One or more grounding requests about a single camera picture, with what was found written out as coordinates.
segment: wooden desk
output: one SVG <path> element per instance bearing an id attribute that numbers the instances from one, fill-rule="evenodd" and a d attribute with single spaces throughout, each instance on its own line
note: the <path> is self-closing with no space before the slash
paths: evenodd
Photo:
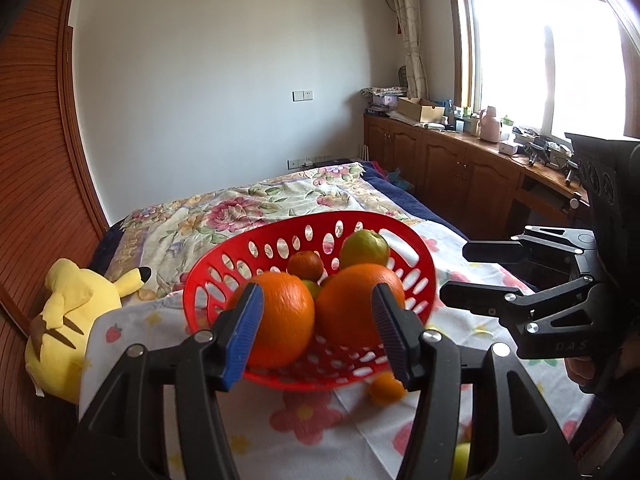
<path id="1" fill-rule="evenodd" d="M 498 145 L 456 132 L 437 132 L 389 118 L 365 116 L 364 144 L 370 160 L 387 171 L 399 168 L 416 196 L 472 239 L 504 239 L 522 232 L 530 212 L 545 223 L 569 226 L 575 182 L 526 158 L 498 153 Z"/>
<path id="2" fill-rule="evenodd" d="M 433 132 L 436 135 L 441 135 L 442 137 L 446 137 L 447 139 L 452 140 L 452 142 L 460 142 L 467 146 L 474 146 L 478 150 L 483 150 L 487 153 L 493 153 L 494 155 L 502 158 L 503 160 L 507 160 L 512 164 L 516 165 L 516 167 L 523 174 L 534 178 L 535 180 L 545 184 L 545 186 L 549 186 L 551 189 L 557 191 L 558 193 L 564 195 L 565 197 L 572 198 L 574 192 L 578 192 L 582 195 L 582 199 L 588 203 L 587 192 L 584 190 L 582 186 L 580 186 L 576 181 L 573 181 L 570 186 L 567 186 L 564 183 L 564 173 L 553 170 L 552 168 L 547 168 L 537 162 L 533 166 L 528 166 L 528 159 L 525 157 L 512 157 L 504 155 L 503 153 L 498 152 L 498 145 L 493 142 L 487 142 L 486 140 L 479 139 L 478 137 L 472 137 L 469 134 L 459 134 L 457 132 Z"/>

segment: green citrus fruit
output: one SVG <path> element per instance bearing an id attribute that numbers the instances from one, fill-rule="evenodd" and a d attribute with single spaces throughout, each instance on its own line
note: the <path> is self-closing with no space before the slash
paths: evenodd
<path id="1" fill-rule="evenodd" d="M 471 444 L 458 444 L 453 455 L 453 471 L 451 480 L 464 480 L 466 478 L 466 468 L 469 465 L 469 452 Z"/>
<path id="2" fill-rule="evenodd" d="M 386 266 L 389 254 L 389 245 L 381 235 L 369 229 L 362 229 L 350 235 L 342 244 L 340 268 L 346 269 L 357 264 Z"/>
<path id="3" fill-rule="evenodd" d="M 311 280 L 302 280 L 302 283 L 305 284 L 306 288 L 311 292 L 311 297 L 316 300 L 318 294 L 320 294 L 320 286 L 316 282 L 312 282 Z"/>

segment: fruit basket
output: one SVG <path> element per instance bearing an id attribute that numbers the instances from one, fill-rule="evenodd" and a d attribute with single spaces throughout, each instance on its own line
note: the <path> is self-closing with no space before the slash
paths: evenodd
<path id="1" fill-rule="evenodd" d="M 183 306 L 190 329 L 211 326 L 239 285 L 252 276 L 285 272 L 289 257 L 298 251 L 315 251 L 328 275 L 338 272 L 340 247 L 354 231 L 379 232 L 389 244 L 387 267 L 402 279 L 406 301 L 426 322 L 436 291 L 435 270 L 428 248 L 409 226 L 394 218 L 367 211 L 330 211 L 290 218 L 244 232 L 205 254 L 191 269 L 184 288 Z M 250 368 L 244 376 L 281 390 L 331 390 L 388 368 L 382 345 L 375 348 L 334 346 L 314 335 L 305 353 L 286 368 Z"/>

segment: cabinet door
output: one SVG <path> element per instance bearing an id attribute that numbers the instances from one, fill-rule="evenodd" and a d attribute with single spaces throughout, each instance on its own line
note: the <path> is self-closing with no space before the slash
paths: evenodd
<path id="1" fill-rule="evenodd" d="M 364 143 L 369 147 L 369 160 L 391 171 L 393 156 L 389 153 L 388 128 L 384 119 L 365 116 Z"/>
<path id="2" fill-rule="evenodd" d="M 497 155 L 467 150 L 456 226 L 472 240 L 503 239 L 518 176 Z"/>
<path id="3" fill-rule="evenodd" d="M 393 171 L 399 168 L 401 178 L 418 186 L 422 132 L 410 126 L 391 124 L 389 137 Z"/>
<path id="4" fill-rule="evenodd" d="M 454 224 L 465 147 L 438 135 L 425 133 L 422 139 L 424 176 L 418 197 L 434 213 Z"/>

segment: yellow plush toy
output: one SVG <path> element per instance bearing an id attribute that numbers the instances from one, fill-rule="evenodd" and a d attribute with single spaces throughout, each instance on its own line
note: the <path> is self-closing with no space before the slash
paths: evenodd
<path id="1" fill-rule="evenodd" d="M 77 404 L 86 342 L 94 321 L 120 308 L 120 298 L 139 290 L 149 277 L 151 269 L 139 267 L 111 283 L 70 260 L 56 261 L 45 279 L 51 297 L 42 314 L 31 321 L 24 351 L 27 373 L 36 385 Z"/>

